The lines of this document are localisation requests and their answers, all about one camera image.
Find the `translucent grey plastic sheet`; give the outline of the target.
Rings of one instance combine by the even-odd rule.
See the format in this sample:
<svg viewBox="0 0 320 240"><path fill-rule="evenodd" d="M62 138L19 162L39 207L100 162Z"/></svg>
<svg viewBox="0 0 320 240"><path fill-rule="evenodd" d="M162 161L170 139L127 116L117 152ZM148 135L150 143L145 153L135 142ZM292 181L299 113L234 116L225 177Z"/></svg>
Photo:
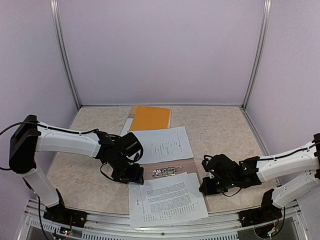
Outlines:
<svg viewBox="0 0 320 240"><path fill-rule="evenodd" d="M198 188L199 178L192 158L144 164L145 183L140 186L140 195L145 213L150 215L190 215L193 218L208 217L208 210ZM160 168L183 166L175 175L152 177L152 171Z"/></svg>

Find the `remaining white paper stack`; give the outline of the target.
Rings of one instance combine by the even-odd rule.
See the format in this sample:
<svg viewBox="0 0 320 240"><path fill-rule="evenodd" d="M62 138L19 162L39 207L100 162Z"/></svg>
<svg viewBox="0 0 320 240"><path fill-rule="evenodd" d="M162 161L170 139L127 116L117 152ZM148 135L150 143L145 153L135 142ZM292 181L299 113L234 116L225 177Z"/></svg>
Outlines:
<svg viewBox="0 0 320 240"><path fill-rule="evenodd" d="M128 186L131 228L180 224L209 216L198 175L180 173Z"/></svg>

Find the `metal clip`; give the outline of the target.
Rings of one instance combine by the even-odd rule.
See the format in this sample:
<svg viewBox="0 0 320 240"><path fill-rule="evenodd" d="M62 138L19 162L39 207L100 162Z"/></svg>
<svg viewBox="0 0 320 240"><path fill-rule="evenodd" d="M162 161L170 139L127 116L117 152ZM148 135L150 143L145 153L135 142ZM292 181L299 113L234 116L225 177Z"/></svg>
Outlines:
<svg viewBox="0 0 320 240"><path fill-rule="evenodd" d="M157 168L152 171L152 177L153 178L162 178L162 177L174 176L176 174L176 172L182 168L183 168L182 165Z"/></svg>

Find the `white printed paper sheets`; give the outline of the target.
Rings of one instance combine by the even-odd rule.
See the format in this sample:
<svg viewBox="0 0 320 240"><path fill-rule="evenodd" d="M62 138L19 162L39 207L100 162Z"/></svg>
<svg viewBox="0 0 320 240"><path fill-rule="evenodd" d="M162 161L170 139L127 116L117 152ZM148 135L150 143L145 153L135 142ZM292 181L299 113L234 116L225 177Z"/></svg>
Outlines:
<svg viewBox="0 0 320 240"><path fill-rule="evenodd" d="M139 164L170 162L194 157L184 126L134 131L133 134L143 147Z"/></svg>

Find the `orange file folder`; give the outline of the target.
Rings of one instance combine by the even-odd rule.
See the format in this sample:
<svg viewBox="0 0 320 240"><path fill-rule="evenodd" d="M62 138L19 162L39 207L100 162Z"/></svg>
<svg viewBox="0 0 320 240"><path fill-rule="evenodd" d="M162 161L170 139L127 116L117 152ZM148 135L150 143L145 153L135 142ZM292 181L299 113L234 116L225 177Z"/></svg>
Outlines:
<svg viewBox="0 0 320 240"><path fill-rule="evenodd" d="M133 106L122 128L121 135L132 131L168 129L171 124L172 111L155 106Z"/></svg>

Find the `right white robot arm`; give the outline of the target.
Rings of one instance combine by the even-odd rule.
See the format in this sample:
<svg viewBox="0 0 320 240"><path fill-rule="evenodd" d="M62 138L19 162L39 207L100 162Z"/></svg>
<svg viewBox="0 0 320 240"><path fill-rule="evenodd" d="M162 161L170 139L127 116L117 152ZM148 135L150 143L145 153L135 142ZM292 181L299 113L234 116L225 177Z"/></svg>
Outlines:
<svg viewBox="0 0 320 240"><path fill-rule="evenodd" d="M266 222L282 217L282 210L293 200L320 185L320 135L298 148L276 155L255 156L235 162L224 154L204 155L202 166L210 176L204 177L199 191L205 196L225 194L229 189L246 189L269 180L297 173L288 183L265 192L260 207L242 211L242 217Z"/></svg>

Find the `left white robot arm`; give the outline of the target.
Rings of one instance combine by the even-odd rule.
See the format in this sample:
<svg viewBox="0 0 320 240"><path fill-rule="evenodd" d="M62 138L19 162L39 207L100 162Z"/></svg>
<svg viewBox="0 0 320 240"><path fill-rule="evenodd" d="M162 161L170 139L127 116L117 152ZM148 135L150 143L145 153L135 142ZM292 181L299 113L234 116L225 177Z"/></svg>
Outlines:
<svg viewBox="0 0 320 240"><path fill-rule="evenodd" d="M56 152L83 155L100 160L112 168L109 179L128 184L144 183L144 169L138 164L144 149L132 133L123 136L108 134L99 129L74 131L45 125L36 115L28 115L24 121L14 124L17 128L10 138L9 168L21 175L27 185L38 195L57 221L70 218L63 198L44 172L36 164L37 152Z"/></svg>

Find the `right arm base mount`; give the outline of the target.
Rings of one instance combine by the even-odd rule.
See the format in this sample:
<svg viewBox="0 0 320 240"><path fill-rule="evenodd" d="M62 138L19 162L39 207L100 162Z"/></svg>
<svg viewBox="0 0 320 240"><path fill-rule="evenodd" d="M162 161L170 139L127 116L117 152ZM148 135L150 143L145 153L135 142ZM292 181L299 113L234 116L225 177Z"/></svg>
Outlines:
<svg viewBox="0 0 320 240"><path fill-rule="evenodd" d="M238 217L242 227L259 225L262 223L279 220L283 217L280 209L264 211L258 208L240 211Z"/></svg>

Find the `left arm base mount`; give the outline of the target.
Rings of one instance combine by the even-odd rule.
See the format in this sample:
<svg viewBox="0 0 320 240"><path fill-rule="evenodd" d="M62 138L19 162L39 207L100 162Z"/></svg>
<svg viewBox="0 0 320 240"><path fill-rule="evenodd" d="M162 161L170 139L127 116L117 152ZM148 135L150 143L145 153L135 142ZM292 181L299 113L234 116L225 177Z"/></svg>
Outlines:
<svg viewBox="0 0 320 240"><path fill-rule="evenodd" d="M71 227L84 228L87 220L87 215L88 214L85 211L54 206L45 208L43 218Z"/></svg>

